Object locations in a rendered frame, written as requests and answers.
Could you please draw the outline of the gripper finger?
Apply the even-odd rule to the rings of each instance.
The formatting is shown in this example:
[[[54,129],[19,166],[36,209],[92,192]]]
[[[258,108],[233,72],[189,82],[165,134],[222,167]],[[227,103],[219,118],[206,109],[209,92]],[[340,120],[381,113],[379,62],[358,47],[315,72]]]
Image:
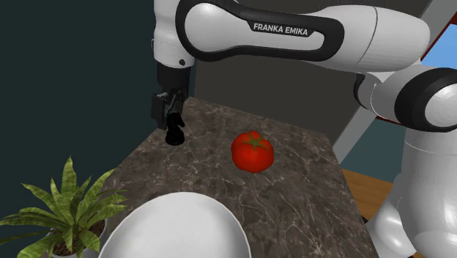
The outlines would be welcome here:
[[[161,92],[152,96],[151,102],[151,118],[153,118],[157,127],[161,130],[166,130],[166,104],[167,104],[168,93]]]
[[[187,94],[183,89],[178,90],[172,95],[171,104],[168,114],[182,113],[184,102],[187,100]]]

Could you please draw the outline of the black chess piece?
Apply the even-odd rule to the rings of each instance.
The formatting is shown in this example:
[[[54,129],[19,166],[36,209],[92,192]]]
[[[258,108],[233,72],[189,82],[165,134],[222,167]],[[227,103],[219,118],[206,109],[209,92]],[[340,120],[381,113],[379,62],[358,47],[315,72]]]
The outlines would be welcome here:
[[[178,146],[185,141],[185,135],[181,128],[185,126],[179,112],[169,114],[167,117],[166,143],[172,146]]]

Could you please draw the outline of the red tomato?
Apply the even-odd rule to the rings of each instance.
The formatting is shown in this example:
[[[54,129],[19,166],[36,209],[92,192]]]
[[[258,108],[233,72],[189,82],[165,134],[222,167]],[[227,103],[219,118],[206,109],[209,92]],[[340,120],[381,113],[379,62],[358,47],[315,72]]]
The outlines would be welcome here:
[[[231,144],[234,165],[250,173],[262,172],[274,163],[274,148],[260,133],[241,133]]]

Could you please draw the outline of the white bowl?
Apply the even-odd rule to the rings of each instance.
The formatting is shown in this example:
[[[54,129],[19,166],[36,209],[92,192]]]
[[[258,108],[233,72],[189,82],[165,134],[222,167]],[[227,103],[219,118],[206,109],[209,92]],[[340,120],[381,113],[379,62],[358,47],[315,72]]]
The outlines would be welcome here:
[[[252,258],[234,214],[201,193],[156,197],[122,220],[99,258]]]

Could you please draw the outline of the green potted plant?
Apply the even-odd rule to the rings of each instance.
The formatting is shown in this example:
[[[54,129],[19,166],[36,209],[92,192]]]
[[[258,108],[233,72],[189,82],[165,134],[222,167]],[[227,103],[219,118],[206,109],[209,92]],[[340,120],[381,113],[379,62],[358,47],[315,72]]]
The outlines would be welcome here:
[[[113,174],[109,170],[93,183],[90,179],[77,184],[77,175],[72,158],[68,158],[62,171],[62,184],[58,188],[50,180],[50,191],[37,186],[23,184],[23,187],[48,207],[25,207],[17,213],[0,218],[0,226],[43,226],[39,232],[14,235],[0,240],[0,245],[14,240],[44,234],[44,237],[19,251],[17,258],[39,258],[46,253],[48,258],[55,255],[57,246],[65,248],[76,258],[83,258],[85,250],[100,253],[102,240],[91,228],[125,210],[122,204],[127,200],[123,189],[103,191],[105,181]]]

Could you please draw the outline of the red framed window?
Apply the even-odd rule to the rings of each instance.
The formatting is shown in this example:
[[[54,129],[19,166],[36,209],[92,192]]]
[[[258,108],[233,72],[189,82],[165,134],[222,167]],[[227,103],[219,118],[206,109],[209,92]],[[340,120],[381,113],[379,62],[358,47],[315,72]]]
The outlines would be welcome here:
[[[457,12],[423,55],[423,65],[457,69]]]

